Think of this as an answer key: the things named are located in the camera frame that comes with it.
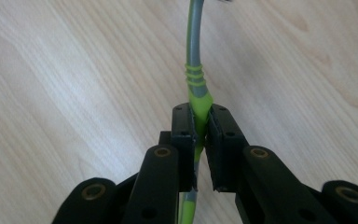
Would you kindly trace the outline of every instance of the wooden table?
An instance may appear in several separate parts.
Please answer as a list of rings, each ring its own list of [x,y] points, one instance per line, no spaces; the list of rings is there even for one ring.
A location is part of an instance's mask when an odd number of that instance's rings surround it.
[[[188,0],[0,0],[0,223],[49,223],[94,176],[116,183],[186,102]],[[358,1],[207,0],[209,89],[303,183],[358,184]],[[195,223],[240,223],[205,155]]]

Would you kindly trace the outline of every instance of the green and grey cable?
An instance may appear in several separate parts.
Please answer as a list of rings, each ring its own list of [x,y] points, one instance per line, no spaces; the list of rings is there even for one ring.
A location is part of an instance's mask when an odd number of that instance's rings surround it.
[[[206,87],[202,64],[200,62],[200,25],[203,2],[204,0],[190,0],[186,44],[186,82],[188,86],[188,98],[191,109],[193,110],[198,136],[194,158],[196,176],[198,176],[200,154],[205,143],[208,112],[213,103],[213,98]],[[195,189],[184,193],[179,223],[193,223],[196,202],[197,192]]]

